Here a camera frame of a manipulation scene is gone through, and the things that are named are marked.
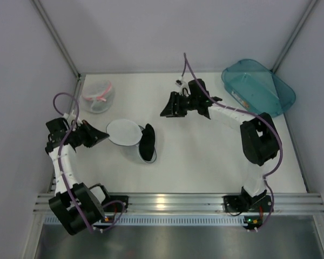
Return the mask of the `blue-trimmed white mesh laundry bag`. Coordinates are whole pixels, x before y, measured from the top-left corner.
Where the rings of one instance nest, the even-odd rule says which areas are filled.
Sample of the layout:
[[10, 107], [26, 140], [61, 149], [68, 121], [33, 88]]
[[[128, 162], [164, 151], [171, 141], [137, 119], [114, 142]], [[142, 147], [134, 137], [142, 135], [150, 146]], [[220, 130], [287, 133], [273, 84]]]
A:
[[109, 140], [120, 148], [122, 155], [129, 161], [138, 164], [152, 164], [157, 159], [156, 141], [152, 161], [145, 161], [139, 153], [139, 143], [142, 138], [142, 130], [145, 126], [140, 126], [132, 120], [116, 119], [111, 121], [106, 132]]

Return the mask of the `black bra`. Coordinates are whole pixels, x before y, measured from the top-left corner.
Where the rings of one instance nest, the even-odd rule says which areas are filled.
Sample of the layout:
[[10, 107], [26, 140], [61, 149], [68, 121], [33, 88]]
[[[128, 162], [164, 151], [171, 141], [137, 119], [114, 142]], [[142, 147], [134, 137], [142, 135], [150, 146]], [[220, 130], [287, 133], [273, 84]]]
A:
[[145, 161], [152, 161], [156, 141], [154, 128], [150, 124], [146, 124], [141, 132], [142, 138], [139, 143], [140, 156]]

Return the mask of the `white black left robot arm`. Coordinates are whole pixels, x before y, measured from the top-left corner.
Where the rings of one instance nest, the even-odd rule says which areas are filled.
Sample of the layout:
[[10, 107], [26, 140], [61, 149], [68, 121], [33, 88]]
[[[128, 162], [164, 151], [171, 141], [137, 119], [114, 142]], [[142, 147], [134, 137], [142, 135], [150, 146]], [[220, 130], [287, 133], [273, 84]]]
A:
[[56, 178], [55, 196], [49, 206], [70, 235], [91, 229], [104, 216], [102, 205], [110, 200], [106, 188], [98, 183], [92, 187], [77, 180], [76, 148], [91, 148], [109, 135], [91, 126], [86, 120], [72, 129], [65, 118], [46, 123], [49, 130], [45, 151], [51, 158]]

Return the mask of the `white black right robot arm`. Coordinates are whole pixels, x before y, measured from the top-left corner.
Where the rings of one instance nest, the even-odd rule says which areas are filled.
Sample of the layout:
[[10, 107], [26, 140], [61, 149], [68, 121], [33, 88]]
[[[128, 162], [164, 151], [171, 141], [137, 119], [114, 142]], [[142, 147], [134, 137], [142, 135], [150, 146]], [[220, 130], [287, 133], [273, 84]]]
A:
[[281, 165], [282, 143], [271, 116], [259, 115], [221, 104], [221, 98], [210, 96], [202, 79], [188, 83], [178, 80], [180, 91], [170, 93], [169, 100], [160, 116], [183, 118], [189, 111], [197, 111], [207, 119], [219, 121], [238, 130], [241, 146], [248, 161], [247, 176], [241, 193], [226, 196], [227, 211], [250, 211], [273, 201], [267, 195], [267, 177]]

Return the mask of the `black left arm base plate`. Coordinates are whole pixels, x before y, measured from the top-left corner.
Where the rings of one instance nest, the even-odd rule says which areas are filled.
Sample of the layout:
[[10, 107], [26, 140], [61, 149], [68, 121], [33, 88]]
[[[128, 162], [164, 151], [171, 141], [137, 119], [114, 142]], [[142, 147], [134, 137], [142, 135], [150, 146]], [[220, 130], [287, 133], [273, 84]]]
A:
[[129, 197], [127, 195], [111, 195], [102, 202], [102, 208], [106, 213], [119, 213], [128, 208]]

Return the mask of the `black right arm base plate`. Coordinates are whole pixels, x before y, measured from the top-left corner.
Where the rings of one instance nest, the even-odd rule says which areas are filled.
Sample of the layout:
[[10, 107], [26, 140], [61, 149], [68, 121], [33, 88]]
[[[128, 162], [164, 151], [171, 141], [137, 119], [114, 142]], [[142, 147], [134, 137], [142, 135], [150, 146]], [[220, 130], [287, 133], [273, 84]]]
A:
[[226, 195], [223, 198], [224, 211], [232, 215], [242, 213], [268, 213], [272, 206], [272, 199], [269, 195], [264, 196], [258, 201], [248, 201], [240, 195]]

